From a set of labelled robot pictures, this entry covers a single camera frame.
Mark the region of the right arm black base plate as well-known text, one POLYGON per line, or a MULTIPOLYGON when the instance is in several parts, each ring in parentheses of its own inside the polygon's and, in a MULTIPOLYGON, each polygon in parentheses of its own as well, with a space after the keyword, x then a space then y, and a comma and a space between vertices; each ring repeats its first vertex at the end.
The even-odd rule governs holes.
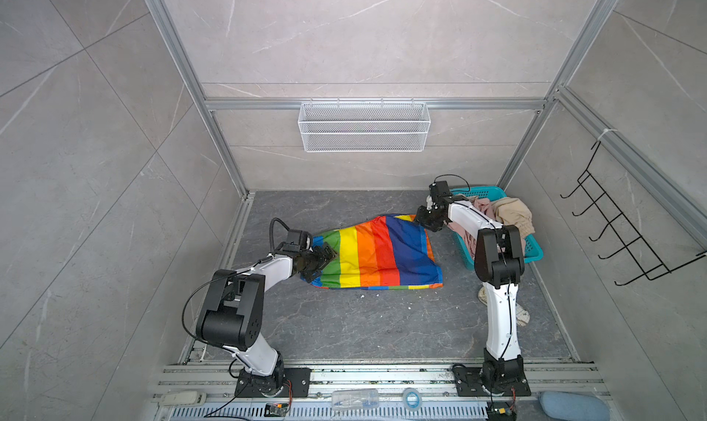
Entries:
POLYGON ((532 392, 525 371, 491 371, 486 367, 451 367, 458 396, 511 397, 530 396, 532 392))

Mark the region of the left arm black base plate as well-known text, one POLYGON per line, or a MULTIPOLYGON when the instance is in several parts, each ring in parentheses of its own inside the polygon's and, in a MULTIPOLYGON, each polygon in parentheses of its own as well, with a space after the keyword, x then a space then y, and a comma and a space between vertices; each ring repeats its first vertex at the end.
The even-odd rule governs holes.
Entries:
POLYGON ((309 395, 311 369, 285 368, 274 376, 258 376, 245 371, 239 373, 237 398, 305 398, 309 395))

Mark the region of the rainbow striped shorts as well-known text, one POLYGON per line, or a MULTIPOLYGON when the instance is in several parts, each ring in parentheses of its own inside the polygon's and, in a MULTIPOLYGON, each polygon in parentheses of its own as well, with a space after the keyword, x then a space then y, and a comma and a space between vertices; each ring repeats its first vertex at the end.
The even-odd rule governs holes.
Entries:
POLYGON ((379 216, 316 236, 314 244, 329 244, 337 258, 311 284, 329 290, 441 288, 444 274, 428 231, 414 219, 414 215, 379 216))

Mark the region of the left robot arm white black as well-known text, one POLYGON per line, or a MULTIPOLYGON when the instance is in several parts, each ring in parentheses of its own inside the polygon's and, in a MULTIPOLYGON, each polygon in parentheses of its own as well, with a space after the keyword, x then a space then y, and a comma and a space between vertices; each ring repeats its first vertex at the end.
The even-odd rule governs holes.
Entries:
POLYGON ((285 380, 282 354, 261 335, 265 292, 296 276, 313 283, 337 257, 327 242, 314 244, 311 233, 273 218, 268 255, 240 270, 216 271, 191 294, 205 292, 195 323, 186 322, 187 308, 182 308, 182 329, 192 340, 228 352, 243 366, 238 380, 275 397, 292 385, 285 380))

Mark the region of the teal plastic laundry basket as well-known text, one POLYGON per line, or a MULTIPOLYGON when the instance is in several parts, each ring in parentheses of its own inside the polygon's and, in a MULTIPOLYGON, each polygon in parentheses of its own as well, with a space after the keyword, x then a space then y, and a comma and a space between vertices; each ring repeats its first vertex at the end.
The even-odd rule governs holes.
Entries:
MULTIPOLYGON (((507 198, 504 190, 497 186, 473 186, 471 188, 452 188, 452 194, 461 194, 462 196, 477 196, 478 198, 487 198, 491 202, 507 198)), ((457 233, 453 234, 454 242, 460 252, 462 262, 467 270, 474 270, 474 260, 469 252, 464 240, 457 233)), ((544 253, 533 235, 528 235, 525 238, 525 263, 532 263, 542 259, 544 253)))

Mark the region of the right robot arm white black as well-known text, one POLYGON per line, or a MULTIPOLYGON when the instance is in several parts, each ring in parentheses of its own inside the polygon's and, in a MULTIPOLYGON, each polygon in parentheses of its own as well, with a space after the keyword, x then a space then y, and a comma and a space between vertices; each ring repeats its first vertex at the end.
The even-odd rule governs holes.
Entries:
POLYGON ((480 372, 482 389, 493 396, 529 395, 517 339, 517 292, 525 272, 520 232, 483 214, 449 184, 434 180, 415 221, 429 231, 456 224, 476 242, 474 271, 487 299, 488 333, 480 372))

